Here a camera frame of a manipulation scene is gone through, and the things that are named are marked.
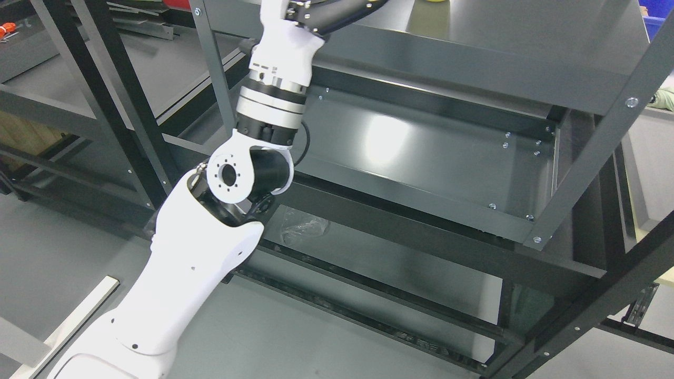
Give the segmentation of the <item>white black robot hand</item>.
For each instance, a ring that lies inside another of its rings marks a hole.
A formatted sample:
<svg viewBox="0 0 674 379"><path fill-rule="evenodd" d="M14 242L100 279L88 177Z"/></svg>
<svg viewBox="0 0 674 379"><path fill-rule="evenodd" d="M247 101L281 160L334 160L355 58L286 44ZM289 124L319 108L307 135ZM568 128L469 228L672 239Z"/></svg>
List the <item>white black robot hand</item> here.
<svg viewBox="0 0 674 379"><path fill-rule="evenodd" d="M262 37L251 51L253 79L307 87L315 53L328 36L375 11L386 1L262 1Z"/></svg>

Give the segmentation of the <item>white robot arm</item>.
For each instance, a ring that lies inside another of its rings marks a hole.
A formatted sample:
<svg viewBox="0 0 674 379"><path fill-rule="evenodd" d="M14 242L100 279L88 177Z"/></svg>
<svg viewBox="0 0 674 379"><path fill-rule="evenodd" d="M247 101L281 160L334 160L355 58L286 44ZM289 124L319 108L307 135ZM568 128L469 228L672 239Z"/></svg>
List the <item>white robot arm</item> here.
<svg viewBox="0 0 674 379"><path fill-rule="evenodd" d="M253 68L236 128L176 183L158 211L150 256L125 297L97 317L49 378L165 378L186 328L262 239L263 204L289 189L310 73Z"/></svg>

